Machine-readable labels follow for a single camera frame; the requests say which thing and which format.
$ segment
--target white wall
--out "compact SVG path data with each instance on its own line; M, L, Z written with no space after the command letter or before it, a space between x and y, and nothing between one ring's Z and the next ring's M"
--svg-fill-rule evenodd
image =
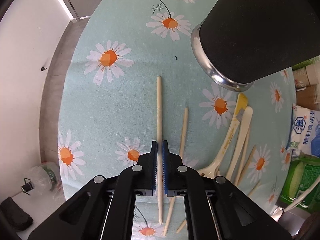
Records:
M14 0L0 22L0 201L40 164L42 90L70 18L58 0Z

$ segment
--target bamboo skewer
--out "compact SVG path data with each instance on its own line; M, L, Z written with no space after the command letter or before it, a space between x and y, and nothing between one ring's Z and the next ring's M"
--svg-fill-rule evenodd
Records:
M158 213L159 224L162 225L163 218L163 170L162 170L162 80L157 77L157 142L158 158L157 158L157 181L158 181Z
M179 156L181 158L183 158L184 147L185 147L185 144L186 144L187 127L188 127L188 108L186 107L184 109L182 131L181 131L181 139L180 139L180 149L179 149ZM173 212L173 206L174 206L175 199L176 199L175 197L172 197L170 199L169 212L168 212L168 215L167 215L167 219L165 221L163 236L166 236L168 228L169 228L169 224L170 224L170 220L171 220L171 216L172 216L172 212Z
M187 224L187 220L185 219L181 225L178 227L176 234L180 233L180 231L183 229L183 227Z
M250 164L250 162L251 162L251 159L252 159L253 154L254 154L255 151L256 151L256 146L253 146L253 148L252 148L252 150L251 150L251 153L250 153L250 155L249 155L249 158L248 158L248 160L247 160L247 162L246 162L243 170L241 171L240 178L239 178L239 181L238 181L238 185L239 185L240 182L242 181L242 179L243 179L243 177L244 177L244 174L245 174L245 172L247 171L247 169L248 169L248 167L249 167L249 164Z
M247 135L245 137L245 141L244 141L244 146L243 146L243 151L242 151L242 156L241 156L241 160L240 160L240 165L238 168L238 172L237 172L237 176L236 176L236 180L235 180L235 186L239 185L239 179L240 179L240 174L241 171L243 169L243 165L244 165L244 160L245 160L245 156L247 154L247 149L248 149L248 143L249 143L249 136L250 136L250 129L251 127L249 127Z
M250 192L247 194L248 197L250 197L258 187L260 187L261 181L258 181L257 184L253 187L252 190L250 190Z

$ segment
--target wooden stick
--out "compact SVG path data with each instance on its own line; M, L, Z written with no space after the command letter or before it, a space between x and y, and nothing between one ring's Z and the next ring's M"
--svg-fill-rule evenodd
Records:
M169 212L167 215L167 220L165 221L165 226L164 226L164 231L163 231L163 236L166 236L168 228L169 228L169 224L170 224L170 220L171 220L171 216L172 216L172 212L173 212L173 206L174 206L174 201L176 200L176 197L172 197L170 199L170 206L169 206Z
M188 128L188 114L189 110L187 107L184 108L183 122L182 122L182 131L180 138L180 149L179 156L183 158L184 147L186 145L186 137L187 137L187 128Z
M247 169L248 169L248 166L249 166L249 164L250 164L250 162L251 162L251 159L252 159L253 154L254 154L255 151L256 151L256 146L253 146L253 147L252 147L252 150L251 150L251 153L250 153L250 155L249 155L249 158L248 158L248 160L247 160L247 162L246 162L243 170L241 171L240 178L239 178L239 181L238 181L238 185L239 185L240 182L242 181L242 179L243 179L243 177L244 177L244 174L245 174L245 172L246 172Z
M228 179L229 181L231 181L231 177L232 177L232 174L233 174L233 172L234 172L234 170L236 168L236 164L238 162L238 159L240 157L241 150L242 150L245 138L247 137L247 133L248 133L248 129L250 127L252 114L253 114L252 107L247 106L245 108L245 111L244 111L242 119L241 119L239 133L238 133L238 139L237 139L235 150L234 150L233 155L232 155L232 160L231 160L231 163L229 165L229 169L227 171L227 174L225 176L226 179Z
M183 229L183 227L187 224L187 220L185 219L181 225L178 227L176 234L180 233L180 231Z
M187 127L188 127L188 108L186 107L184 109L182 131L181 131L181 138L180 138L180 149L179 149L179 156L182 159L183 159L184 147L186 145ZM174 206L174 201L175 201L175 197L172 197L170 199L169 212L167 215L167 219L165 221L163 236L166 236L168 228L169 228L169 224L170 224L170 220L171 220L171 216L172 216L172 211L173 211L173 206Z
M158 180L158 210L159 224L162 225L163 217L163 170L162 170L162 80L157 77L157 142L158 142L158 158L157 158L157 180Z
M257 184L253 187L253 189L250 190L250 192L247 194L247 196L250 197L255 192L255 190L260 186L260 184L261 184L261 181L258 181Z
M245 137L242 156L241 156L241 160L240 160L240 165L239 165L237 176L236 176L236 180L235 180L235 186L239 185L240 174L241 174L241 171L243 169L244 160L245 160L245 156L247 154L247 149L248 149L248 143L249 143L249 137L250 137L250 129L251 129L251 127L249 127L247 135Z

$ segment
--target plastic bottle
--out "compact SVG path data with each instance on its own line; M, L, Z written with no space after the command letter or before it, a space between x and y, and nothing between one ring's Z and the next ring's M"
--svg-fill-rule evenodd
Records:
M47 191L53 191L60 185L60 172L53 162L45 162L40 166L31 168L24 178L25 184L21 186L24 193L33 191L35 195L42 195Z

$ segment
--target light blue tablecloth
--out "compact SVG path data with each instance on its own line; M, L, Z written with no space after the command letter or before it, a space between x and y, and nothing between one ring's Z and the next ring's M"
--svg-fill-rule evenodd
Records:
M226 136L237 93L219 87L204 73L192 53L190 34L216 1L100 3L76 47L61 103L58 147L67 198L95 175L118 175L150 151L156 139L159 75L163 79L163 139L168 140L170 152L178 153L184 107L188 106L184 163L199 169L212 162ZM239 188L247 194L260 180L251 198L270 213L290 162L285 147L296 100L292 70L256 81L245 95L253 108L247 157L253 146L257 151ZM234 137L220 166L222 175L237 134ZM156 198L137 199L135 239L161 235L156 202ZM165 204L164 221L167 208ZM182 200L178 200L168 238L185 239L185 229L175 234L184 217Z

